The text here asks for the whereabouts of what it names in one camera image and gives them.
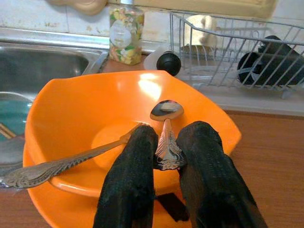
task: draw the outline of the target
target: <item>wire dish rack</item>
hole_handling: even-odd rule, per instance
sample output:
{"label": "wire dish rack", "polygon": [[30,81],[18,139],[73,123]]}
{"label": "wire dish rack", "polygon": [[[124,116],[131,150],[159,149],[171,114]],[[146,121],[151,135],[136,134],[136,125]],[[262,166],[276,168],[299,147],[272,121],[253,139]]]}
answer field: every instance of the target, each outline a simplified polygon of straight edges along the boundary
{"label": "wire dish rack", "polygon": [[304,88],[304,28],[270,21],[170,13],[178,78],[202,86],[282,91]]}

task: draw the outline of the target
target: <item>wall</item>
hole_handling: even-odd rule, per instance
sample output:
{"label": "wall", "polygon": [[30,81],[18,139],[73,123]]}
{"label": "wall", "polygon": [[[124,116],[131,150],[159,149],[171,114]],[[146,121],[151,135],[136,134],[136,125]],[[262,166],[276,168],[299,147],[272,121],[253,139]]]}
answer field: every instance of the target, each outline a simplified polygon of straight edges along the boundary
{"label": "wall", "polygon": [[[279,0],[271,20],[304,25],[303,8],[303,0]],[[168,42],[168,12],[142,9],[146,11],[143,39]],[[71,7],[50,5],[45,0],[1,0],[0,27],[108,36],[108,12],[106,7],[97,15],[86,16]]]}

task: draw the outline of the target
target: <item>brown countertop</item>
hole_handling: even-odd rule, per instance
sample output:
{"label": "brown countertop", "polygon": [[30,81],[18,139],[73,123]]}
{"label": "brown countertop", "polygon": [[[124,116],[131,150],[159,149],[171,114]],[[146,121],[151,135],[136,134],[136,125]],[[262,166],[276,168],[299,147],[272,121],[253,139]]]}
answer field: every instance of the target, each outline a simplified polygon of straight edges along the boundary
{"label": "brown countertop", "polygon": [[[109,61],[104,72],[141,70]],[[304,227],[304,118],[228,112],[243,134],[231,157],[270,228]],[[27,191],[0,191],[1,228],[48,228]]]}

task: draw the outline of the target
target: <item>black lid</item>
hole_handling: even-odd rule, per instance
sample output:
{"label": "black lid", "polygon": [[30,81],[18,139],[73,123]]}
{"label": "black lid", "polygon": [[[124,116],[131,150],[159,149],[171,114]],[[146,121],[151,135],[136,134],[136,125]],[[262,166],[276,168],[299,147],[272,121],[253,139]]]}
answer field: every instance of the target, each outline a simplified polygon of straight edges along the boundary
{"label": "black lid", "polygon": [[162,54],[156,63],[156,68],[158,70],[165,70],[172,76],[176,76],[181,67],[180,58],[177,57],[174,53],[168,51]]}

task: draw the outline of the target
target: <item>bottle label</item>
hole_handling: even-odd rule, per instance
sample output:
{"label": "bottle label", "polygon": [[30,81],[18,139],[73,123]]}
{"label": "bottle label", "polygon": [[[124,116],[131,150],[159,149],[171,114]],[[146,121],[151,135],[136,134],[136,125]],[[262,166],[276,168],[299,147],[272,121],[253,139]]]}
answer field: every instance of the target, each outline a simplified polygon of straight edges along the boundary
{"label": "bottle label", "polygon": [[118,48],[125,48],[131,43],[131,32],[121,20],[116,20],[110,27],[110,41]]}

